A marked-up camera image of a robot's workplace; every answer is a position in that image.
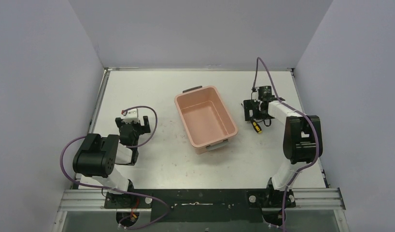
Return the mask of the black yellow handled screwdriver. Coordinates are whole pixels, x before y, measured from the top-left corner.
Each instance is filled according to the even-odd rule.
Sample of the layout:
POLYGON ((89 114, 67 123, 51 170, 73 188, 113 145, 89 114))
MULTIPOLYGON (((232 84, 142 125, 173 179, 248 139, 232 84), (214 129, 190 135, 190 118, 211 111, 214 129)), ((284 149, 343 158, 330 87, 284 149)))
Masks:
POLYGON ((251 123, 253 129, 256 131, 256 133, 258 133, 258 134, 262 133, 261 127, 259 126, 259 124, 255 120, 251 119, 250 123, 251 123))

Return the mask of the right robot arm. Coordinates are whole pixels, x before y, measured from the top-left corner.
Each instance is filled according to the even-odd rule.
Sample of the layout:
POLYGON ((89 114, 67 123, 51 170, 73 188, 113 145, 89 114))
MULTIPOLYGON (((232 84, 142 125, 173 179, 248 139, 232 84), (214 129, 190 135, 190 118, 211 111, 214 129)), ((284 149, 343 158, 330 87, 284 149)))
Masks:
POLYGON ((318 116, 304 114, 284 99, 272 94, 271 86, 252 88, 257 98, 251 97, 242 103, 244 119, 250 122, 256 133, 261 133, 260 124, 269 127, 272 120, 284 125, 283 154, 286 161, 270 179, 272 189, 265 193, 265 202, 277 207, 284 201, 283 192, 292 189, 298 174, 322 155, 321 122, 318 116))

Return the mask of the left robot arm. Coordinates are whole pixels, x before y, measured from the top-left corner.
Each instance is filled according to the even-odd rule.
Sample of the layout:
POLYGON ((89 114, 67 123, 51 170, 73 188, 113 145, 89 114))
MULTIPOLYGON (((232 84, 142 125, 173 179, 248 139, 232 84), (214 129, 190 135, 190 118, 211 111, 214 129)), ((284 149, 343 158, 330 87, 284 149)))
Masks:
POLYGON ((108 192, 117 195, 117 202, 123 208, 131 208, 136 202, 136 194, 130 179, 124 177, 115 165, 133 166, 139 156, 139 137, 151 133, 149 118, 143 116, 143 123, 137 116, 115 119, 119 134, 89 133, 73 159, 73 170, 97 180, 108 192))

